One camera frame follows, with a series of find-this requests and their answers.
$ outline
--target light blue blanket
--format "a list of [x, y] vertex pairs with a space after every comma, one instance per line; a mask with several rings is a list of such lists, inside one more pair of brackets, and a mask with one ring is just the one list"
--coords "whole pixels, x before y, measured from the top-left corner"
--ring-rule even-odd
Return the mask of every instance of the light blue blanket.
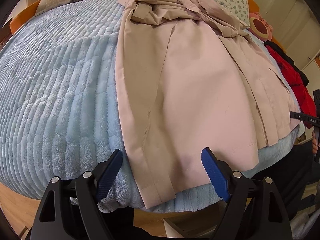
[[[0, 52], [0, 182], [41, 198], [53, 176], [78, 177], [119, 148], [124, 163], [101, 210], [144, 208], [127, 161], [115, 87], [123, 8], [117, 0], [84, 0], [31, 19]], [[271, 166], [292, 148], [298, 128], [259, 150]], [[154, 212], [196, 211], [219, 200], [211, 184], [177, 194]]]

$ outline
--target silver bolt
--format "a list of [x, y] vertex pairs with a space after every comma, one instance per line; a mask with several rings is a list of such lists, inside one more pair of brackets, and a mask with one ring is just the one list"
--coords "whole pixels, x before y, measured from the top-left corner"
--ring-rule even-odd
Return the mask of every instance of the silver bolt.
[[92, 173], [90, 171], [86, 171], [84, 174], [83, 174], [83, 177], [84, 178], [90, 178], [92, 175]]
[[266, 182], [271, 184], [273, 182], [273, 180], [271, 178], [269, 178], [269, 177], [266, 177]]
[[56, 182], [58, 182], [59, 181], [59, 177], [53, 177], [52, 179], [51, 179], [51, 182], [52, 183], [56, 183]]
[[242, 175], [241, 175], [241, 173], [239, 171], [235, 171], [233, 173], [233, 176], [236, 177], [236, 178], [241, 178]]

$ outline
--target red jacket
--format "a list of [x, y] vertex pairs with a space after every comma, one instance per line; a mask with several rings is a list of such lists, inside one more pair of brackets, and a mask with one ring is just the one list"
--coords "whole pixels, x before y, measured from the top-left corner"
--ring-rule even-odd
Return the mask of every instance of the red jacket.
[[[292, 88], [293, 93], [295, 94], [301, 111], [304, 114], [309, 114], [316, 116], [316, 105], [308, 93], [307, 88], [304, 87], [300, 75], [293, 69], [293, 67], [286, 62], [277, 52], [275, 52], [270, 46], [266, 46], [270, 55], [276, 60], [278, 66], [281, 70], [282, 75], [288, 82], [289, 86]], [[312, 125], [305, 123], [308, 128], [311, 128]]]

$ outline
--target blue gripper pad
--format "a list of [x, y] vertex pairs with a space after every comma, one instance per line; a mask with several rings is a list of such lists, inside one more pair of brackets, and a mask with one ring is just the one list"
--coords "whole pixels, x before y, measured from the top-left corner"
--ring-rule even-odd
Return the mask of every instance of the blue gripper pad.
[[201, 161], [217, 195], [222, 198], [223, 201], [228, 202], [230, 199], [230, 194], [228, 192], [228, 181], [223, 176], [216, 162], [212, 159], [206, 148], [202, 150]]
[[116, 179], [116, 176], [122, 166], [122, 151], [115, 150], [107, 162], [108, 165], [97, 182], [97, 202], [100, 202], [103, 198], [107, 197], [109, 190]]

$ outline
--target beige coat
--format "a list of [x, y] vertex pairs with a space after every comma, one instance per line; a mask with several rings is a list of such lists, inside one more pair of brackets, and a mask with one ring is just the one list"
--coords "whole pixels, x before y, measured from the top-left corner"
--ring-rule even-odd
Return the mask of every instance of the beige coat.
[[244, 24], [213, 0], [119, 0], [116, 90], [124, 146], [147, 208], [210, 182], [205, 147], [234, 170], [299, 121]]

